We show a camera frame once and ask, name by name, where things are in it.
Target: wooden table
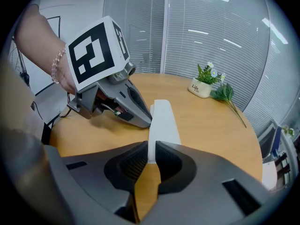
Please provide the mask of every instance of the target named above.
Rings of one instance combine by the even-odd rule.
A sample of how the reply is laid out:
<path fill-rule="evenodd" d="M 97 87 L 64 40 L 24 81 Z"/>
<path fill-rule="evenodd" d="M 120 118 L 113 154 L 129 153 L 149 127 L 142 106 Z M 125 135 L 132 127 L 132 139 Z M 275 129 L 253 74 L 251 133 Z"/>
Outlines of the wooden table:
<path fill-rule="evenodd" d="M 261 181 L 262 155 L 257 137 L 240 112 L 245 128 L 234 112 L 212 98 L 199 98 L 187 89 L 190 79 L 163 74 L 134 74 L 148 108 L 155 99 L 170 101 L 183 145 L 220 155 Z M 148 140 L 149 129 L 127 124 L 106 111 L 87 120 L 75 112 L 59 120 L 52 129 L 50 144 L 62 157 L 113 149 Z M 135 185 L 140 219 L 157 199 L 160 175 L 157 165 L 147 164 Z"/>

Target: cable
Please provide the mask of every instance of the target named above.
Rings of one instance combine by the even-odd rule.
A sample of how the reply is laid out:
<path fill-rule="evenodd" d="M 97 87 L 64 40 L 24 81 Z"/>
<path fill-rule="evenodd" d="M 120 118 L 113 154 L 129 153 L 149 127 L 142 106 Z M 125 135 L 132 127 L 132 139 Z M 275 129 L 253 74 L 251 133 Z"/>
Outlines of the cable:
<path fill-rule="evenodd" d="M 101 106 L 106 107 L 108 110 L 112 111 L 114 113 L 114 115 L 119 116 L 121 114 L 121 112 L 118 112 L 117 110 L 112 109 L 110 106 L 101 103 Z"/>
<path fill-rule="evenodd" d="M 68 111 L 65 115 L 60 116 L 60 118 L 65 118 L 65 117 L 67 117 L 67 116 L 69 115 L 70 112 L 71 112 L 71 108 L 69 108 L 69 111 Z"/>
<path fill-rule="evenodd" d="M 69 108 L 69 111 L 68 111 L 65 115 L 55 117 L 55 118 L 54 118 L 52 121 L 50 121 L 47 125 L 49 126 L 50 124 L 52 124 L 52 126 L 51 126 L 51 129 L 52 129 L 53 126 L 54 126 L 55 121 L 56 121 L 58 118 L 65 118 L 65 117 L 67 117 L 67 116 L 70 114 L 70 112 L 71 112 L 71 108 Z"/>
<path fill-rule="evenodd" d="M 38 111 L 38 105 L 36 104 L 36 102 L 33 102 L 35 105 L 36 105 L 36 107 L 37 107 L 37 112 L 38 112 L 38 114 L 39 114 L 39 111 Z"/>
<path fill-rule="evenodd" d="M 37 96 L 38 94 L 40 94 L 42 91 L 44 91 L 45 89 L 47 89 L 47 88 L 49 88 L 50 86 L 52 86 L 53 84 L 55 84 L 55 83 L 53 82 L 53 83 L 49 84 L 48 86 L 44 87 L 41 91 L 39 91 L 39 92 L 36 93 L 36 96 Z"/>

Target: chair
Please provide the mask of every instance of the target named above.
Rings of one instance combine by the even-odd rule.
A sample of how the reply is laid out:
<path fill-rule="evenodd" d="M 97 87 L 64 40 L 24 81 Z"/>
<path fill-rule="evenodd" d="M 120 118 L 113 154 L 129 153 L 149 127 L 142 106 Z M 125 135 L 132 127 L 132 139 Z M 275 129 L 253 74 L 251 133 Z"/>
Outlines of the chair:
<path fill-rule="evenodd" d="M 262 158 L 265 159 L 271 155 L 271 157 L 277 157 L 276 150 L 279 148 L 280 136 L 281 136 L 281 127 L 271 124 L 270 127 L 266 130 L 267 133 L 264 133 L 264 137 L 259 138 L 259 144 L 261 147 Z"/>

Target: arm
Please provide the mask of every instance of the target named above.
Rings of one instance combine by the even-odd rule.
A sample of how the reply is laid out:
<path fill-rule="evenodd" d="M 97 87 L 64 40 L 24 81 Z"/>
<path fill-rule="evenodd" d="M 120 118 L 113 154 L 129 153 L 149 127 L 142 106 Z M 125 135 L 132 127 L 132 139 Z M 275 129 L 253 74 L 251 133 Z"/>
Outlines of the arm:
<path fill-rule="evenodd" d="M 55 35 L 37 5 L 30 5 L 25 11 L 15 33 L 15 43 L 30 61 L 49 75 L 53 59 L 66 44 Z M 75 94 L 76 88 L 65 54 L 58 63 L 56 78 L 66 91 Z"/>

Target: beaded bracelet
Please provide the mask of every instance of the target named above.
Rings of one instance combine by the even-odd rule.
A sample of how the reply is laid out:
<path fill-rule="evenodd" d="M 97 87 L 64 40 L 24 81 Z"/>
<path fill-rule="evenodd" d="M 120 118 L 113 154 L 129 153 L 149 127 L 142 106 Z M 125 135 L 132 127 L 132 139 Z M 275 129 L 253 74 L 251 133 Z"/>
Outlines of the beaded bracelet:
<path fill-rule="evenodd" d="M 56 79 L 57 64 L 59 63 L 61 57 L 62 57 L 65 53 L 66 53 L 66 49 L 63 48 L 63 49 L 58 53 L 58 55 L 56 55 L 56 58 L 55 58 L 55 60 L 53 60 L 53 63 L 52 63 L 51 78 L 52 78 L 52 81 L 55 82 L 55 83 L 59 83 L 59 81 Z"/>

